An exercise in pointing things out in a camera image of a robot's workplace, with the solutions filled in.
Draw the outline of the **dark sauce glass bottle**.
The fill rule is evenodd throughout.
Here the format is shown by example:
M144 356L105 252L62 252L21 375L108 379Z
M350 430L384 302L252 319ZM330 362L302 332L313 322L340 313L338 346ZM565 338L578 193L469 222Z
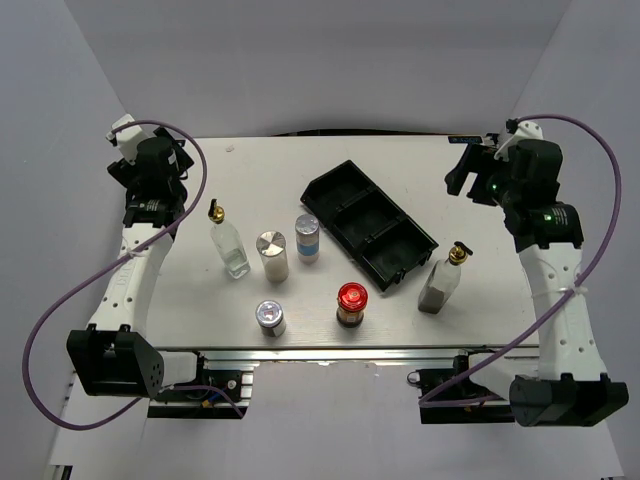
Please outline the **dark sauce glass bottle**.
M419 295L419 311L429 314L441 311L460 283L461 266L472 255L467 245L456 241L448 256L434 264Z

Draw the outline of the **clear glass oil bottle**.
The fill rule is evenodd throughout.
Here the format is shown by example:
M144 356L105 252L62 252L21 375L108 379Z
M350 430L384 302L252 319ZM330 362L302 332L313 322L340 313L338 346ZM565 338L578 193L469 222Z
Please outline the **clear glass oil bottle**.
M212 222L211 238L224 264L227 273L233 279L239 279L250 271L250 263L239 232L226 218L225 210L212 199L208 210Z

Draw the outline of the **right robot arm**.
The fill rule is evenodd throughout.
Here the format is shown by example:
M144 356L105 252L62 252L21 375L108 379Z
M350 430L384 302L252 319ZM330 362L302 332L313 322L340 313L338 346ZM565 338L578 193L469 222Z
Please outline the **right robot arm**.
M527 370L505 357L472 354L451 374L452 388L466 399L485 389L502 397L521 426L594 426L625 406L629 393L609 378L579 286L584 236L577 210L557 199L562 151L525 139L502 158L497 152L467 146L445 182L457 195L474 174L468 198L502 208L531 292L538 363Z

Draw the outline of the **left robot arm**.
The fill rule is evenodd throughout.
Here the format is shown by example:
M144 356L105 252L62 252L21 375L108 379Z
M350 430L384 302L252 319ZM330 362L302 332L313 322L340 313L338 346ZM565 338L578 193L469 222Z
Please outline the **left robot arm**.
M193 352L160 352L146 339L148 311L161 265L176 234L165 233L185 211L183 184L193 161L164 128L135 126L116 137L121 160L109 174L126 190L119 253L103 299L66 348L86 394L154 398L168 386L199 399L211 374Z

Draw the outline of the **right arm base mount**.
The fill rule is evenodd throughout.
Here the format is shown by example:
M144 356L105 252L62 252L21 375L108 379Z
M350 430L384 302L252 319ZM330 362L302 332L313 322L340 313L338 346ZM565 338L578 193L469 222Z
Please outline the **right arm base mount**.
M468 357L466 352L461 352L454 357L451 367L429 367L411 371L407 374L407 383L419 390L419 396L423 396L467 370ZM514 417L509 405L503 399L490 400L491 395L488 389L465 379L432 399L432 402L449 402L449 405L421 407L420 421L423 425L513 423Z

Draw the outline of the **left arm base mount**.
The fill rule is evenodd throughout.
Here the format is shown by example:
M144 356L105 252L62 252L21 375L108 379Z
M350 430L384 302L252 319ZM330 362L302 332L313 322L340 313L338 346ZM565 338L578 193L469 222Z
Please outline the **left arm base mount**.
M218 360L201 355L196 378L165 387L149 402L149 419L240 420L246 413L256 363Z

